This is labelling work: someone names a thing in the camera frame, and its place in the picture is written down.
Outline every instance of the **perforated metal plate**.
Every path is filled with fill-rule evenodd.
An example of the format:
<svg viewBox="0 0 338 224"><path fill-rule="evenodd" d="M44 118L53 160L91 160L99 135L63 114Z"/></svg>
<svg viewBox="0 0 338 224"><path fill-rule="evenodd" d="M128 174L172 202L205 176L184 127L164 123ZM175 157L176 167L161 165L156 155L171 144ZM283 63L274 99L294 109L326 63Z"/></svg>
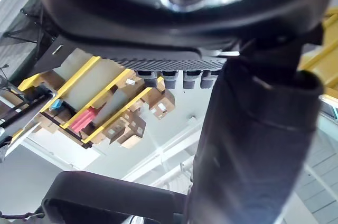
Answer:
<svg viewBox="0 0 338 224"><path fill-rule="evenodd" d="M140 71L219 70L226 59L217 60L114 60L126 68Z"/></svg>

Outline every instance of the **blue object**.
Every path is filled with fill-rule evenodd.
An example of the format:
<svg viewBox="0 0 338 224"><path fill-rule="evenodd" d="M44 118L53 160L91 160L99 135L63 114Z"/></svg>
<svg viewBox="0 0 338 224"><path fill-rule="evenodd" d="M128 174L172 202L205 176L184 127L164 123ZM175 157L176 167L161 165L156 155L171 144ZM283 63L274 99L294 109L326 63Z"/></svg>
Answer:
<svg viewBox="0 0 338 224"><path fill-rule="evenodd" d="M63 100L61 100L61 99L56 100L56 101L53 102L53 104L49 107L49 110L54 110L54 109L60 108L61 105L62 105L62 103L63 103Z"/></svg>

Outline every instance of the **pink object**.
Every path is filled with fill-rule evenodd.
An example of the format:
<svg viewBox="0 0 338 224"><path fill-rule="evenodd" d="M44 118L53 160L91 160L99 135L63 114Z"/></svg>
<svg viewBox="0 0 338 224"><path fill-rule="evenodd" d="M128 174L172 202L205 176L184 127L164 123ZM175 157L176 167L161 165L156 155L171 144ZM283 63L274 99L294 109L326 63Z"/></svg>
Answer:
<svg viewBox="0 0 338 224"><path fill-rule="evenodd" d="M70 128L72 128L74 132L78 133L96 118L100 109L89 107L70 125Z"/></svg>

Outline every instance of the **yellow metal frame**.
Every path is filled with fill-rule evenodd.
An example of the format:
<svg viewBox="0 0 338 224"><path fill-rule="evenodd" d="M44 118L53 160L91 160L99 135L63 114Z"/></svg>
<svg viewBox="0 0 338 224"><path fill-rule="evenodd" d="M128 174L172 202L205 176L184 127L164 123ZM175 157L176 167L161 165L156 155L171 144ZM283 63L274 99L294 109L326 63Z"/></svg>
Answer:
<svg viewBox="0 0 338 224"><path fill-rule="evenodd" d="M97 100L99 100L106 92L108 92L116 83L118 83L123 77L130 73L130 69L125 69L120 73L111 83L109 83L103 90L101 90L96 96L94 96L82 109L80 109L69 121L65 124L60 125L63 129L66 129L70 126L83 112L85 112L89 107L91 107Z"/></svg>
<svg viewBox="0 0 338 224"><path fill-rule="evenodd" d="M162 77L157 79L157 82L161 82L163 80ZM100 132L102 132L105 128L107 128L111 123L113 123L116 119L118 119L123 112L129 109L135 102L140 100L143 96L145 96L152 88L146 88L141 93L139 93L136 97L134 97L130 102L128 102L123 108L117 111L110 119L104 122L100 127L98 127L92 134L88 136L88 138L83 139L82 142L88 143L91 141L95 136L97 136Z"/></svg>
<svg viewBox="0 0 338 224"><path fill-rule="evenodd" d="M323 24L324 48L313 55L304 55L300 68L318 75L326 87L326 94L338 98L334 90L338 84L338 7L329 9L327 15L329 17Z"/></svg>
<svg viewBox="0 0 338 224"><path fill-rule="evenodd" d="M29 88L34 80L36 80L40 76L40 73L33 75L32 77L29 77L28 79L25 79L21 82L21 84L18 86L19 90L24 91L27 88Z"/></svg>
<svg viewBox="0 0 338 224"><path fill-rule="evenodd" d="M90 58L59 90L57 95L50 100L41 110L40 112L44 112L48 109L56 100L58 100L64 93L66 93L74 84L77 82L81 76L83 76L92 66L94 66L100 57L92 57Z"/></svg>

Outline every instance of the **brown cardboard box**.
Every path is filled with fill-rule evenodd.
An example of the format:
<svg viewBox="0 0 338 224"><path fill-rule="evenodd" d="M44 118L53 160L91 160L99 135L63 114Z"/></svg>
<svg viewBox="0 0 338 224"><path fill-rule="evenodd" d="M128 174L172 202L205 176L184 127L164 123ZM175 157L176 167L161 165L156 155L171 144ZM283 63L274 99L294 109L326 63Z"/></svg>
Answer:
<svg viewBox="0 0 338 224"><path fill-rule="evenodd" d="M161 97L149 105L149 110L158 119L162 119L175 108L175 97L171 92L165 90Z"/></svg>
<svg viewBox="0 0 338 224"><path fill-rule="evenodd" d="M134 115L133 121L130 122L128 127L139 137L143 137L144 130L146 128L146 122L139 116Z"/></svg>
<svg viewBox="0 0 338 224"><path fill-rule="evenodd" d="M117 142L121 144L121 146L125 148L132 148L135 146L142 138L135 135L134 131L129 130L122 137L120 137Z"/></svg>
<svg viewBox="0 0 338 224"><path fill-rule="evenodd" d="M126 123L130 123L133 121L135 114L129 110L123 112L121 119Z"/></svg>
<svg viewBox="0 0 338 224"><path fill-rule="evenodd" d="M41 74L33 82L33 86L37 87L41 83L45 83L47 86L55 90L58 90L59 88L63 86L63 84L65 83L65 80L60 75L58 75L56 72L51 70L51 71Z"/></svg>
<svg viewBox="0 0 338 224"><path fill-rule="evenodd" d="M91 141L94 144L100 144L102 141L104 141L106 139L106 136L103 133L99 133L98 135L96 135L94 138L91 139Z"/></svg>
<svg viewBox="0 0 338 224"><path fill-rule="evenodd" d="M142 97L142 101L151 105L155 101L159 100L161 97L161 92L157 88L151 89L146 95Z"/></svg>
<svg viewBox="0 0 338 224"><path fill-rule="evenodd" d="M102 133L111 140L111 142L116 140L116 135L119 135L121 131L124 132L126 128L126 123L122 119L116 120L114 123L109 125Z"/></svg>
<svg viewBox="0 0 338 224"><path fill-rule="evenodd" d="M128 127L139 137L143 137L144 130L146 128L146 122L140 118L137 114L131 111L125 111L121 119L125 119L129 122Z"/></svg>
<svg viewBox="0 0 338 224"><path fill-rule="evenodd" d="M143 90L144 80L137 77L136 73L132 70L116 85L128 98L134 98L141 90Z"/></svg>
<svg viewBox="0 0 338 224"><path fill-rule="evenodd" d="M142 107L143 103L144 102L140 99L140 100L136 101L133 105L131 105L129 110L131 112L136 112Z"/></svg>
<svg viewBox="0 0 338 224"><path fill-rule="evenodd" d="M34 121L36 122L41 122L40 126L44 129L46 129L50 133L55 133L58 129L59 126L51 122L48 118L43 116L42 114L38 114L35 118Z"/></svg>
<svg viewBox="0 0 338 224"><path fill-rule="evenodd" d="M130 149L133 146L135 146L138 142L141 141L142 138L138 137L137 135L133 134L132 136L130 136L129 138L127 138L122 144L121 146L123 146L124 148Z"/></svg>

